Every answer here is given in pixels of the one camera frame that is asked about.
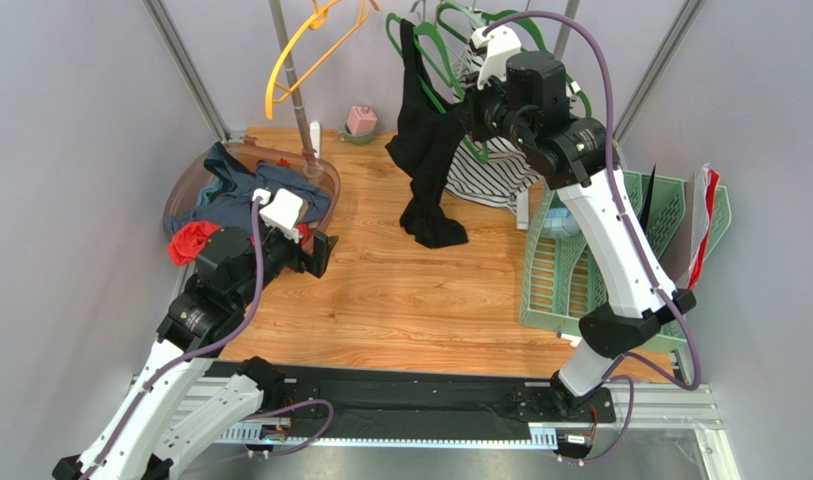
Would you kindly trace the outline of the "black tank top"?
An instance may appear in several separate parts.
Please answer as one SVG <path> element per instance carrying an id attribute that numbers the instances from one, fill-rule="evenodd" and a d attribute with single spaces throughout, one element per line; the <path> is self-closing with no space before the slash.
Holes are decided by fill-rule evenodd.
<path id="1" fill-rule="evenodd" d="M 465 136 L 464 126 L 456 117 L 458 107 L 434 89 L 415 43 L 415 25 L 402 20 L 399 37 L 402 102 L 397 133 L 385 148 L 410 178 L 411 199 L 400 216 L 400 226 L 416 243 L 429 249 L 466 244 L 464 226 L 447 217 L 441 207 L 454 155 Z"/>

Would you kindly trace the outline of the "dark green velvet hanger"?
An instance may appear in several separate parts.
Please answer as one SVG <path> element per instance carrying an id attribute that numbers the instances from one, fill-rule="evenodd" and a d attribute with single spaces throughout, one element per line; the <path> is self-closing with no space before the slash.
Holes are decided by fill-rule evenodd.
<path id="1" fill-rule="evenodd" d="M 399 40 L 399 36 L 394 35 L 392 33 L 392 26 L 393 24 L 397 24 L 397 26 L 402 26 L 406 21 L 405 18 L 399 16 L 396 13 L 389 13 L 385 19 L 385 31 L 386 35 L 392 44 L 394 50 L 397 54 L 403 58 L 403 47 L 401 45 L 401 41 Z M 425 48 L 421 44 L 421 40 L 423 38 L 429 39 L 432 45 L 438 51 L 438 62 L 434 60 L 432 54 L 429 54 Z M 456 100 L 463 100 L 465 93 L 463 88 L 461 87 L 457 76 L 454 72 L 453 65 L 455 62 L 451 61 L 451 56 L 455 57 L 456 60 L 459 60 L 459 64 L 465 65 L 465 61 L 455 54 L 450 48 L 448 48 L 442 34 L 438 30 L 438 26 L 435 23 L 431 23 L 425 20 L 419 21 L 413 27 L 413 43 L 418 51 L 422 55 L 422 59 L 426 62 L 425 65 L 429 65 L 433 71 L 435 71 L 436 75 L 442 81 L 442 83 L 449 87 Z M 421 86 L 424 89 L 425 93 L 430 94 L 431 96 L 431 103 L 437 108 L 440 113 L 447 113 L 449 109 L 443 106 L 441 100 L 430 92 L 431 82 L 428 81 L 421 81 Z M 476 161 L 480 164 L 486 164 L 489 160 L 489 153 L 488 148 L 486 146 L 478 147 L 477 144 L 470 140 L 467 136 L 463 139 L 466 150 L 472 154 Z"/>

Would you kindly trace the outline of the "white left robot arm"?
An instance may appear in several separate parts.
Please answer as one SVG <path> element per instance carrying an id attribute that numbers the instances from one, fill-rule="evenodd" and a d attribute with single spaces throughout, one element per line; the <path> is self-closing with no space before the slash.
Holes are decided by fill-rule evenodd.
<path id="1" fill-rule="evenodd" d="M 225 345 L 248 326 L 263 290 L 284 269 L 322 277 L 337 242 L 317 231 L 305 250 L 276 228 L 215 230 L 204 240 L 194 274 L 172 301 L 116 414 L 83 453 L 58 461 L 53 478 L 178 479 L 233 424 L 259 410 L 280 408 L 283 373 L 253 357 L 202 406 L 171 421 Z"/>

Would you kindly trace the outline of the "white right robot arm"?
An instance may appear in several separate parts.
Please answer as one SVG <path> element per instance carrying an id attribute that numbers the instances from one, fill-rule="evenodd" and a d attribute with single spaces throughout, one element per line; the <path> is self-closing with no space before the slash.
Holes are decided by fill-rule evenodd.
<path id="1" fill-rule="evenodd" d="M 552 377 L 557 398 L 589 399 L 618 359 L 695 307 L 661 268 L 633 212 L 606 127 L 571 112 L 566 69 L 547 51 L 491 53 L 468 75 L 460 119 L 476 141 L 518 148 L 577 221 L 608 300 L 579 321 L 582 340 Z"/>

